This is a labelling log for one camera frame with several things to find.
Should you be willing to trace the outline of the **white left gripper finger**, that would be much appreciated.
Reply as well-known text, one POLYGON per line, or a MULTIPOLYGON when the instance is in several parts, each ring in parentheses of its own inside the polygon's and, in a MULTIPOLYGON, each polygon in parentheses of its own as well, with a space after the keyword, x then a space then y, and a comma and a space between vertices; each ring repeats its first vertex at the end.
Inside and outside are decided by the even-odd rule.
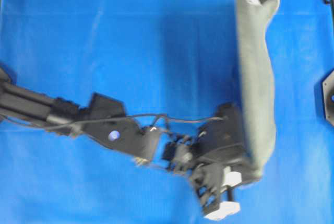
POLYGON ((238 202, 223 201, 220 203, 218 210, 204 215, 204 218, 213 221, 220 221, 226 216, 238 213, 240 210, 241 207, 238 202))
POLYGON ((224 186, 237 186, 243 182, 242 174, 240 172, 232 171, 225 175, 224 186))

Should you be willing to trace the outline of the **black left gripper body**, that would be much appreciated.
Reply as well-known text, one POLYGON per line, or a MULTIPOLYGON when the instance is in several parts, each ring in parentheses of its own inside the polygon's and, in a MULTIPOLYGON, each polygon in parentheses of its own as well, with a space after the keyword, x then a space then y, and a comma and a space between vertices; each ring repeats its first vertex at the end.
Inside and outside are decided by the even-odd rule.
POLYGON ((218 210, 221 194, 233 188, 227 184, 227 168, 241 176, 237 186, 255 181, 239 108, 225 103, 217 108, 215 116, 217 120, 208 121, 199 128, 197 141, 191 146, 194 166, 189 179, 204 215, 218 210))

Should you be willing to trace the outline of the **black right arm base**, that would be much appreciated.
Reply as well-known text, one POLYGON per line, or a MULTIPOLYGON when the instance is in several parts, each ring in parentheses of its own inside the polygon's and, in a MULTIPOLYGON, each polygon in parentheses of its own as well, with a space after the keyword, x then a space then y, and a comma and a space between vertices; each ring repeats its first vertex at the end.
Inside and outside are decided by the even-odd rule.
POLYGON ((333 69, 322 75, 314 86, 317 118, 333 127, 333 69))

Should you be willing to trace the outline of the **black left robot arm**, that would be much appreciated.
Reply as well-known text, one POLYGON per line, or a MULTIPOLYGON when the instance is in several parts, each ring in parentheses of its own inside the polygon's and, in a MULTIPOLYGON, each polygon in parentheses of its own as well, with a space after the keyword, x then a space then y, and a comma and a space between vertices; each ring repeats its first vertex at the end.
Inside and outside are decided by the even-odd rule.
POLYGON ((168 135, 162 159, 166 170, 185 176, 199 199, 202 213, 222 219, 234 213, 236 187, 259 180, 248 156, 243 119, 238 107, 220 105, 214 116, 198 119, 196 136, 171 130, 176 118, 151 114, 141 126, 121 101, 94 93, 87 107, 16 86, 1 70, 1 119, 57 135, 85 135, 103 147, 132 156, 139 166, 149 165, 160 137, 168 135))

